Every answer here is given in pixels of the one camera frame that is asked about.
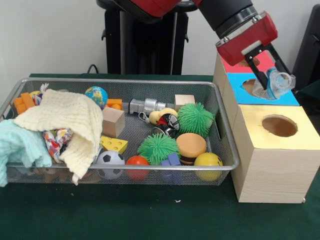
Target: box stack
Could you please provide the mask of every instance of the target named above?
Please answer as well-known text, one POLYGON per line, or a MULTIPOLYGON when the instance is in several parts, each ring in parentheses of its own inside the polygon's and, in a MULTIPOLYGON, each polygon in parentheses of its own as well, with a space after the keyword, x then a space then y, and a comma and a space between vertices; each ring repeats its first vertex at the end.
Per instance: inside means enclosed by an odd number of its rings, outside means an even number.
MULTIPOLYGON (((266 72, 268 53, 254 60, 266 72)), ((252 94, 256 76, 241 62, 216 58, 213 82, 222 95, 240 156, 231 172, 239 202, 302 203, 320 165, 320 137, 292 92, 277 100, 252 94)))

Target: blue box lid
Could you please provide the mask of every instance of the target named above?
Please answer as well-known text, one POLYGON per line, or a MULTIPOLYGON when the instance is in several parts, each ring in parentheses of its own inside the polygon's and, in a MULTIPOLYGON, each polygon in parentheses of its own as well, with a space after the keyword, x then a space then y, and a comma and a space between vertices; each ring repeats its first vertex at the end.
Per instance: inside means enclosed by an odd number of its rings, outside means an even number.
POLYGON ((250 95, 243 84, 248 80, 257 79, 254 73, 228 73, 227 76, 238 104, 300 106, 291 91, 277 100, 267 100, 250 95))

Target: orange ball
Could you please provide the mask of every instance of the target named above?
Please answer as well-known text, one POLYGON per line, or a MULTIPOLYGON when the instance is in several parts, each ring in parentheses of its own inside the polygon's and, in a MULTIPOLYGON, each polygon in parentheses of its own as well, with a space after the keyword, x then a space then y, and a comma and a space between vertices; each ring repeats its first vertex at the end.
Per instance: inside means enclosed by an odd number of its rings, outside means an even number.
POLYGON ((121 106, 119 104, 112 104, 111 108, 121 110, 121 106))
MULTIPOLYGON (((149 165, 147 159, 142 156, 133 156, 126 161, 126 165, 149 165)), ((149 170, 125 170, 126 175, 134 181, 142 181, 149 174, 149 170)))

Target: blue block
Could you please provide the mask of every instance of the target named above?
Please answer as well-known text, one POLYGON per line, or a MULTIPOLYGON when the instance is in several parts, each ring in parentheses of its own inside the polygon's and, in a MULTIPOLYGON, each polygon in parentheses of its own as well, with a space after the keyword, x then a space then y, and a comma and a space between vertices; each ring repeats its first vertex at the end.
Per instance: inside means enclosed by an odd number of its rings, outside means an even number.
POLYGON ((282 95, 277 100, 267 100, 250 95, 244 89, 243 83, 250 79, 257 79, 253 73, 228 73, 227 76, 238 104, 299 106, 291 91, 282 95))
POLYGON ((182 182, 182 171, 174 171, 172 173, 172 182, 180 184, 182 182))
POLYGON ((163 160, 162 162, 160 162, 160 165, 161 166, 170 166, 170 162, 168 159, 166 159, 166 160, 163 160))
POLYGON ((172 153, 168 156, 168 159, 171 166, 181 166, 178 154, 172 153))
POLYGON ((162 171, 163 180, 167 183, 171 183, 173 181, 172 171, 164 170, 162 171))

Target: white wall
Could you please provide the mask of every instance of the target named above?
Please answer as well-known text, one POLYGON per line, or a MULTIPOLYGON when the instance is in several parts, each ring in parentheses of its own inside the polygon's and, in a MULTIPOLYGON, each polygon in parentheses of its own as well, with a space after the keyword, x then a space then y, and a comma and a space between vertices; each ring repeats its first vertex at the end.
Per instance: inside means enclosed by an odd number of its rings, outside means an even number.
MULTIPOLYGON (((319 0, 252 0, 266 10, 279 32, 274 41, 291 69, 312 7, 319 0)), ((100 37, 104 10, 95 0, 0 0, 0 103, 17 80, 30 73, 87 71, 90 64, 107 71, 105 42, 100 37)), ((189 14, 189 43, 183 74, 212 75, 218 37, 199 11, 189 14)))

